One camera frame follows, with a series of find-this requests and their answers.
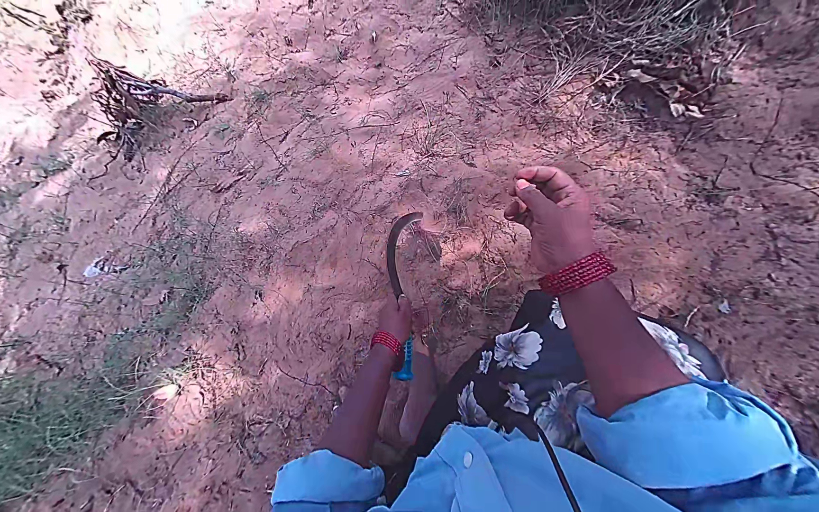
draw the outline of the black cable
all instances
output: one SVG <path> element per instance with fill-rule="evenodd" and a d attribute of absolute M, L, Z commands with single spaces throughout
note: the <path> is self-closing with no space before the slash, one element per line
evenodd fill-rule
<path fill-rule="evenodd" d="M 562 487 L 564 487 L 564 494 L 568 495 L 568 501 L 571 502 L 571 508 L 574 512 L 582 512 L 580 509 L 580 505 L 577 504 L 577 498 L 574 497 L 574 492 L 571 490 L 571 484 L 568 483 L 568 478 L 564 476 L 564 471 L 562 471 L 562 465 L 559 464 L 558 458 L 555 456 L 555 450 L 552 448 L 552 443 L 549 443 L 549 438 L 545 436 L 545 433 L 542 432 L 542 429 L 539 425 L 536 425 L 536 422 L 532 420 L 529 416 L 526 416 L 529 421 L 532 422 L 532 425 L 536 427 L 536 432 L 539 434 L 539 438 L 542 440 L 542 444 L 545 445 L 545 449 L 549 451 L 549 458 L 552 460 L 552 465 L 555 466 L 555 473 L 558 474 L 558 479 L 562 481 Z"/>

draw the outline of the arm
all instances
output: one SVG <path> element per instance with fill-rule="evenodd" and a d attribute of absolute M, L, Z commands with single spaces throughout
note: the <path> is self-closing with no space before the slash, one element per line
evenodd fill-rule
<path fill-rule="evenodd" d="M 504 215 L 526 226 L 536 268 L 554 274 L 595 251 L 586 193 L 561 169 L 517 172 Z M 659 390 L 688 383 L 608 280 L 559 298 L 583 359 L 596 411 L 604 417 Z"/>
<path fill-rule="evenodd" d="M 389 297 L 381 310 L 378 330 L 390 332 L 398 340 L 407 340 L 410 338 L 410 316 L 410 302 L 405 296 L 400 297 L 400 302 Z M 369 466 L 371 446 L 378 435 L 381 411 L 396 362 L 397 355 L 388 347 L 371 346 L 369 356 L 359 368 L 356 380 L 321 438 L 318 449 L 328 449 L 361 466 Z"/>

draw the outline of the blue sickle handle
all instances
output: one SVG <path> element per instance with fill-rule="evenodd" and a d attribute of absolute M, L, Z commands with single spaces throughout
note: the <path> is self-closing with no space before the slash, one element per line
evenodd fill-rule
<path fill-rule="evenodd" d="M 399 372 L 394 372 L 394 378 L 399 381 L 412 380 L 412 334 L 409 340 L 403 343 L 403 367 Z"/>

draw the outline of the person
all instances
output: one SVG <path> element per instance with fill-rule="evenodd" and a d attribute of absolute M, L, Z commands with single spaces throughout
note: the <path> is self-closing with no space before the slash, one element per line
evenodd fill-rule
<path fill-rule="evenodd" d="M 412 448 L 386 473 L 370 451 L 411 324 L 406 297 L 391 299 L 318 449 L 280 468 L 274 510 L 819 511 L 819 460 L 785 420 L 607 279 L 586 193 L 551 167 L 515 179 L 505 216 L 529 229 L 543 292 L 441 393 L 415 342 L 400 419 Z"/>

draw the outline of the forearm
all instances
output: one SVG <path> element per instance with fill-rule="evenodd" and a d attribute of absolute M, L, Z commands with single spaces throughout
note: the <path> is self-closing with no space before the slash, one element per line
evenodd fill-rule
<path fill-rule="evenodd" d="M 688 382 L 609 280 L 559 301 L 599 415 L 609 417 L 628 403 Z"/>
<path fill-rule="evenodd" d="M 358 369 L 356 380 L 349 388 L 334 419 L 326 431 L 319 449 L 345 457 L 359 465 L 368 467 L 369 456 L 384 400 L 391 385 L 391 368 L 396 355 L 391 349 L 373 344 L 365 363 Z"/>

